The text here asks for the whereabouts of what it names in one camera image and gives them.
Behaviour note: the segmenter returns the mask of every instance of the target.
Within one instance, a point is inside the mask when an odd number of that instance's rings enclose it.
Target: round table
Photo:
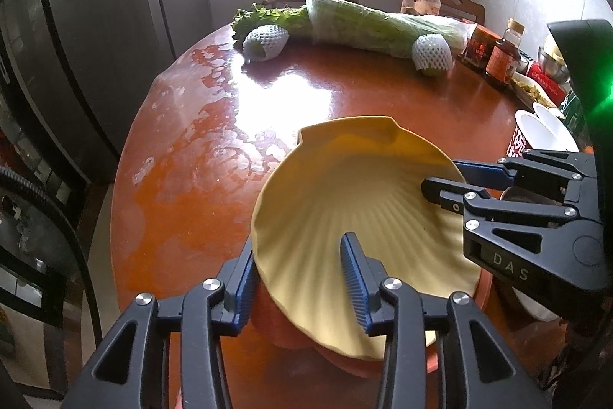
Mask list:
[[[244,64],[229,26],[183,54],[151,86],[126,141],[111,211],[111,257],[125,309],[139,292],[165,298],[215,276],[238,256],[264,182],[296,146],[297,131],[325,120],[389,115],[454,159],[504,156],[518,103],[456,63],[425,77],[411,61],[338,46],[289,43],[276,59]],[[535,372],[563,345],[556,324],[486,308]],[[177,338],[170,397],[179,388]],[[223,338],[236,409],[370,409],[378,379],[336,368],[314,349],[284,350],[248,324]],[[436,383],[428,381],[430,407]]]

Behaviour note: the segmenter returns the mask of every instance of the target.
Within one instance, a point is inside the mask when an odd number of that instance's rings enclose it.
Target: glass bottle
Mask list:
[[[510,18],[505,34],[496,41],[492,56],[485,67],[485,80],[495,88],[503,90],[509,85],[521,59],[519,43],[524,30],[522,24]]]

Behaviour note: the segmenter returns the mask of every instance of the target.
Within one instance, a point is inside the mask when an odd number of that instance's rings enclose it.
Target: red package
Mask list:
[[[560,88],[553,80],[543,73],[538,63],[534,62],[528,69],[528,77],[538,83],[545,93],[549,96],[549,99],[553,101],[554,105],[559,107],[562,101],[566,97],[566,92]]]

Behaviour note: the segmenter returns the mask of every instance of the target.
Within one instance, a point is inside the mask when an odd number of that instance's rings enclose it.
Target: plastic wrap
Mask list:
[[[397,58],[411,58],[418,37],[434,33],[444,37],[454,56],[466,47],[466,32],[446,18],[389,14],[343,0],[306,3],[315,42],[378,51]]]

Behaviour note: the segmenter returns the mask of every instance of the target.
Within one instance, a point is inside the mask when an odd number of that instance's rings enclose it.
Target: yellow shell-shaped plate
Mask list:
[[[464,182],[445,153],[390,117],[300,131],[298,147],[258,196],[251,240],[272,299],[315,342],[351,358],[383,358],[385,339],[364,334],[347,295],[339,255],[345,232],[420,292],[473,294],[479,267],[462,253],[462,216],[423,198],[428,176]]]

